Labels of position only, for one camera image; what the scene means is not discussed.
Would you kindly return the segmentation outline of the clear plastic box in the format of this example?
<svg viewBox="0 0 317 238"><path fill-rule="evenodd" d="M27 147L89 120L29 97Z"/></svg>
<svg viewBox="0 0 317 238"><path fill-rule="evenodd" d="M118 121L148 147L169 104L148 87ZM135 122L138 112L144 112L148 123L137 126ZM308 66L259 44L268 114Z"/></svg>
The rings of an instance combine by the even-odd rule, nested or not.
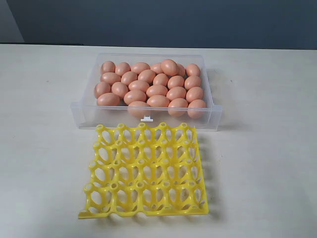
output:
<svg viewBox="0 0 317 238"><path fill-rule="evenodd" d="M157 126L161 122L166 122L168 125L176 127L185 122L197 129L216 131L221 118L222 106L215 105L212 100L205 62L201 55L98 54L83 96L80 101L73 102L70 105L76 126L78 128L95 128L98 124L103 124L106 127L116 127L119 123L123 123L128 127L138 125L142 120L132 116L128 112L128 107L123 102L118 106L97 105L97 100L94 96L94 87L100 81L102 63L112 61L114 63L126 62L130 65L138 62L153 64L161 62L164 59L171 59L183 66L194 63L200 68L202 89L204 91L203 100L207 106L206 108L197 110L202 114L198 119L190 118L186 109L183 109L184 114L182 116L172 117L168 113L167 108L151 107L148 109L150 113L147 115L145 122L151 127Z"/></svg>

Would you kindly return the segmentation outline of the yellow plastic egg tray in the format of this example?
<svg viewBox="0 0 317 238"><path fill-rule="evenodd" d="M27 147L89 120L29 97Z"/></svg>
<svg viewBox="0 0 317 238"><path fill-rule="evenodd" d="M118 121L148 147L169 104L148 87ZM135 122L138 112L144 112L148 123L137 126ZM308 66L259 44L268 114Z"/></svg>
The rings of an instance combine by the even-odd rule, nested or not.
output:
<svg viewBox="0 0 317 238"><path fill-rule="evenodd" d="M196 129L186 123L96 127L80 219L209 212Z"/></svg>

